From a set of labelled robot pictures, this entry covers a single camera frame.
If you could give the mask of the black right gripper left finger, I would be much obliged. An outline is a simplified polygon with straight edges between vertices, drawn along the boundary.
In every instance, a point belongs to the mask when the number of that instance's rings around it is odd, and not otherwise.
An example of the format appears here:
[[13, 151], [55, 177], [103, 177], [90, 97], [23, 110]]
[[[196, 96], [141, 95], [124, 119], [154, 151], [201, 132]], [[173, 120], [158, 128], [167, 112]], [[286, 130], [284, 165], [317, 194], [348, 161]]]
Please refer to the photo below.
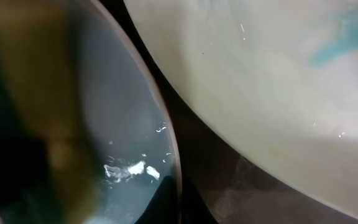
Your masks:
[[176, 182], [172, 176], [165, 176], [135, 224], [178, 224], [178, 214]]

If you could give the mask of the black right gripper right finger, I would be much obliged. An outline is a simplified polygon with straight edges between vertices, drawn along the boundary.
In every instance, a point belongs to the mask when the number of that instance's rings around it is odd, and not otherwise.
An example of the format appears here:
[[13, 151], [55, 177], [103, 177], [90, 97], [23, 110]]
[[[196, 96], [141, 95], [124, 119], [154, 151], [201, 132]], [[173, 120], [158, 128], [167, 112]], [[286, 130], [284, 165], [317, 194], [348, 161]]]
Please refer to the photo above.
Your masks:
[[218, 224], [192, 183], [183, 183], [181, 224]]

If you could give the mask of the green yellow sponge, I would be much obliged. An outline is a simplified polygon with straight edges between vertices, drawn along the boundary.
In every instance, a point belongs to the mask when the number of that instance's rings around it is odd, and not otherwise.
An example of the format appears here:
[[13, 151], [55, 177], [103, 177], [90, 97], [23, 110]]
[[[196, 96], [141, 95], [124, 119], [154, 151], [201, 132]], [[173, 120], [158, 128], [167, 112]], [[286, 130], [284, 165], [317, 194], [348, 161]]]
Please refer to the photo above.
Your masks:
[[0, 1], [0, 223], [84, 223], [100, 199], [70, 2]]

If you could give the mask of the white plate large blue stain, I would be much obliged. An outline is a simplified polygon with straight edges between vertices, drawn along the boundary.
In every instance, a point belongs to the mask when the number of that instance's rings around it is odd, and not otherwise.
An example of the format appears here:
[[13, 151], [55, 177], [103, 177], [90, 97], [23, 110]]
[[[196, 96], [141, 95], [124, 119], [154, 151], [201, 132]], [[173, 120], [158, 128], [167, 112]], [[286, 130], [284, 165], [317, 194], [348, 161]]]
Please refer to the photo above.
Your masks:
[[215, 133], [358, 219], [358, 1], [125, 5], [161, 72]]

